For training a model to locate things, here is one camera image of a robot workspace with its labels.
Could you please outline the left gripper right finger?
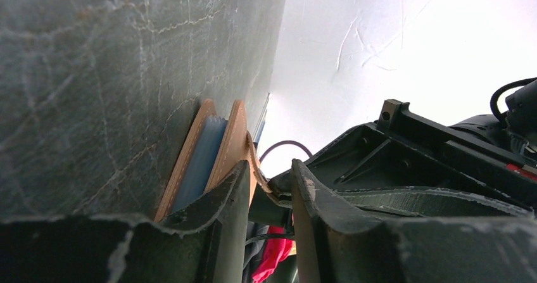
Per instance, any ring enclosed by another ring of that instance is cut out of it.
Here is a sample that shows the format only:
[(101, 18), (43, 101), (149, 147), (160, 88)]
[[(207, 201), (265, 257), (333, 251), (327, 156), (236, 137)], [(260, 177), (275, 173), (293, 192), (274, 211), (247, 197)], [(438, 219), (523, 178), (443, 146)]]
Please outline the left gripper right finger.
[(536, 221), (373, 217), (291, 167), (300, 282), (535, 282)]

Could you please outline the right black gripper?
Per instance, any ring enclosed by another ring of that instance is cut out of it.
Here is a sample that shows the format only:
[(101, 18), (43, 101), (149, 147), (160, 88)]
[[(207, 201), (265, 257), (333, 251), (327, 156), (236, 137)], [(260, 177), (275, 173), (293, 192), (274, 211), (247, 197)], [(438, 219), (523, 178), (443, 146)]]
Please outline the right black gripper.
[(482, 126), (446, 127), (387, 99), (377, 123), (348, 129), (306, 160), (324, 186), (368, 211), (410, 217), (526, 216), (533, 154)]

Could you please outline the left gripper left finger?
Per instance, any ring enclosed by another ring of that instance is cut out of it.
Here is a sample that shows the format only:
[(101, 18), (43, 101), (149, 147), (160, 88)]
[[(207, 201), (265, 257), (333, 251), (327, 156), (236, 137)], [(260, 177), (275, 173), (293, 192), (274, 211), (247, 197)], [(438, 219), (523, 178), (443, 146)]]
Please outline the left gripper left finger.
[(250, 166), (154, 222), (140, 214), (1, 220), (2, 282), (240, 282)]

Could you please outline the brown leather card holder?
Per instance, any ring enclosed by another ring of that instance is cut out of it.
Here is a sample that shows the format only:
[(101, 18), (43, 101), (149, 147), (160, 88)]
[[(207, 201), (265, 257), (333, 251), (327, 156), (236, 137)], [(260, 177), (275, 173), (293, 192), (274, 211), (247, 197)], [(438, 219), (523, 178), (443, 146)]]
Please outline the brown leather card holder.
[(187, 134), (155, 215), (160, 222), (216, 188), (240, 161), (247, 161), (249, 198), (271, 190), (263, 175), (244, 101), (237, 99), (228, 118), (218, 116), (213, 100), (202, 102)]

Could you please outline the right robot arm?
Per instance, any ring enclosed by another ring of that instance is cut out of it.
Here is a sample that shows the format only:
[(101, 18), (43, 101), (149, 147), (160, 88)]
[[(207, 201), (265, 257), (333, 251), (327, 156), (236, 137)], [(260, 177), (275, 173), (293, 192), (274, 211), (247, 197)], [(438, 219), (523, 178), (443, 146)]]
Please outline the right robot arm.
[(306, 167), (379, 218), (536, 217), (536, 79), (496, 90), (491, 113), (444, 126), (385, 100)]

